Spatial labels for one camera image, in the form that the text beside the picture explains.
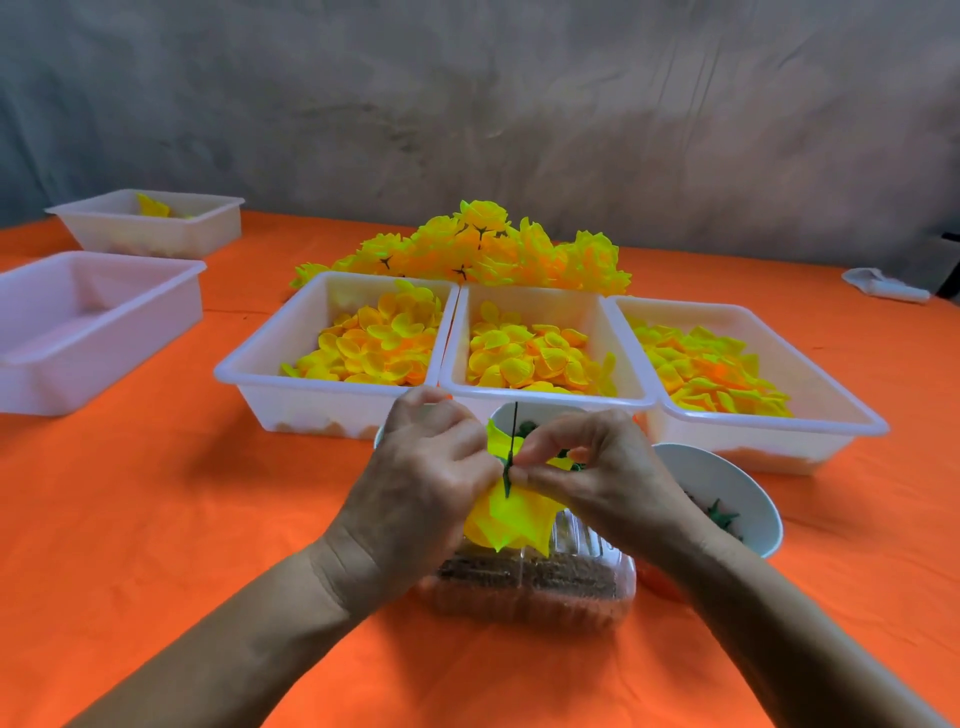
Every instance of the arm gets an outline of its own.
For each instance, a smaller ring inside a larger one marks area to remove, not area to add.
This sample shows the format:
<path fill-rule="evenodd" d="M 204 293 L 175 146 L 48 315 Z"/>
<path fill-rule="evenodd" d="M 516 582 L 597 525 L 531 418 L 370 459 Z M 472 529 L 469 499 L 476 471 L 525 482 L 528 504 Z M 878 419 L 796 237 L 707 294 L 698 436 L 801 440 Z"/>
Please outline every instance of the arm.
<path fill-rule="evenodd" d="M 69 728 L 262 724 L 334 644 L 444 560 L 473 502 L 500 476 L 484 427 L 447 397 L 421 387 L 397 400 L 383 443 L 322 538 L 244 587 Z"/>
<path fill-rule="evenodd" d="M 542 465 L 560 449 L 580 449 L 587 469 Z M 628 416 L 542 425 L 514 463 L 515 484 L 566 503 L 608 541 L 669 574 L 780 728 L 948 728 L 810 599 L 713 525 Z"/>

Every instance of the forearm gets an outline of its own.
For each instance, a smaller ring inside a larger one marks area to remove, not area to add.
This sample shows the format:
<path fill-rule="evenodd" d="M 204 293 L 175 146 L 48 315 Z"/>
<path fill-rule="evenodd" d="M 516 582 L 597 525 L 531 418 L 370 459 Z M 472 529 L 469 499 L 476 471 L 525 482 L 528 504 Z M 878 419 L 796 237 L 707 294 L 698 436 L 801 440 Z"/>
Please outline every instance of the forearm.
<path fill-rule="evenodd" d="M 680 547 L 666 567 L 780 728 L 948 726 L 727 534 Z"/>
<path fill-rule="evenodd" d="M 258 726 L 353 625 L 302 551 L 231 597 L 69 727 Z"/>

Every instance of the gray wall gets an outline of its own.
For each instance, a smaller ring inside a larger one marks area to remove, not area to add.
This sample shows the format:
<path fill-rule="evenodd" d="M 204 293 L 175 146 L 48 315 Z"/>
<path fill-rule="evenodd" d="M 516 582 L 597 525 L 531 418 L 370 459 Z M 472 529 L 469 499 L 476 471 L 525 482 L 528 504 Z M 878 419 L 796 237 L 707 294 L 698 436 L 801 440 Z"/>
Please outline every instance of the gray wall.
<path fill-rule="evenodd" d="M 0 5 L 0 223 L 115 187 L 879 262 L 960 212 L 960 3 Z"/>

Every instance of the transparent plastic box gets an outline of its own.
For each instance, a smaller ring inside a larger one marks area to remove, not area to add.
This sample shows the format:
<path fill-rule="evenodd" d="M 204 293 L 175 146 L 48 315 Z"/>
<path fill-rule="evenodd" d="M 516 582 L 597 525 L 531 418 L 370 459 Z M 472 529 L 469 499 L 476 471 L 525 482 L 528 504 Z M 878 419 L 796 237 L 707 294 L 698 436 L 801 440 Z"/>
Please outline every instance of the transparent plastic box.
<path fill-rule="evenodd" d="M 460 287 L 446 280 L 404 280 L 429 288 L 444 304 L 424 381 L 436 385 Z M 317 349 L 320 331 L 333 326 L 341 313 L 376 307 L 382 294 L 396 292 L 396 281 L 356 273 L 319 274 L 218 364 L 214 376 L 239 387 L 264 429 L 372 440 L 406 387 L 299 379 L 278 371 L 281 363 L 292 364 Z"/>
<path fill-rule="evenodd" d="M 178 217 L 141 215 L 137 192 L 168 205 Z M 63 221 L 85 251 L 200 259 L 240 237 L 244 202 L 240 197 L 118 189 L 46 211 Z"/>
<path fill-rule="evenodd" d="M 467 362 L 470 355 L 470 327 L 480 321 L 480 304 L 483 301 L 494 302 L 501 311 L 519 313 L 527 327 L 532 324 L 553 324 L 560 328 L 576 328 L 589 336 L 586 351 L 594 360 L 602 361 L 607 352 L 612 352 L 616 356 L 612 380 L 616 385 L 617 397 L 525 392 L 469 384 Z M 601 296 L 583 291 L 522 286 L 463 286 L 446 345 L 440 386 L 482 421 L 508 401 L 555 402 L 586 410 L 619 408 L 631 413 L 650 409 L 657 401 L 656 390 L 644 386 L 623 347 L 622 342 L 630 329 L 622 316 L 612 318 L 602 302 Z"/>
<path fill-rule="evenodd" d="M 204 268 L 73 252 L 0 274 L 0 412 L 82 407 L 203 318 Z"/>
<path fill-rule="evenodd" d="M 655 442 L 681 443 L 709 450 L 745 469 L 808 474 L 827 462 L 855 437 L 876 437 L 889 426 L 866 404 L 777 335 L 747 308 L 723 303 L 688 303 L 611 296 L 604 301 L 611 316 L 626 328 L 624 347 L 638 371 L 658 393 L 648 415 Z M 793 418 L 693 412 L 681 409 L 660 384 L 628 319 L 649 326 L 684 331 L 695 326 L 747 343 L 759 355 L 760 376 L 792 398 Z"/>
<path fill-rule="evenodd" d="M 554 524 L 550 558 L 529 547 L 497 553 L 464 539 L 417 589 L 442 614 L 599 630 L 616 626 L 630 612 L 636 567 L 563 511 Z"/>

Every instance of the table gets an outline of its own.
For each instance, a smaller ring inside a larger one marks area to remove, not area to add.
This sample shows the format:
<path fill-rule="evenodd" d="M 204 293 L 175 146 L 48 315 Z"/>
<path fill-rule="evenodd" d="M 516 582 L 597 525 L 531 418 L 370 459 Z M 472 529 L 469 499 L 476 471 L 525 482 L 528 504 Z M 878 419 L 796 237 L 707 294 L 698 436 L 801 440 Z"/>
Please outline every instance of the table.
<path fill-rule="evenodd" d="M 263 431 L 213 367 L 386 226 L 245 212 L 201 275 L 204 319 L 79 412 L 0 415 L 0 726 L 60 725 L 272 563 L 316 538 L 370 442 Z M 75 249 L 0 232 L 0 270 Z M 760 475 L 773 564 L 960 721 L 960 308 L 871 299 L 832 268 L 621 249 L 630 293 L 739 303 L 886 418 L 813 477 Z M 440 619 L 412 596 L 361 625 L 268 725 L 764 726 L 685 607 L 639 591 L 613 635 Z"/>

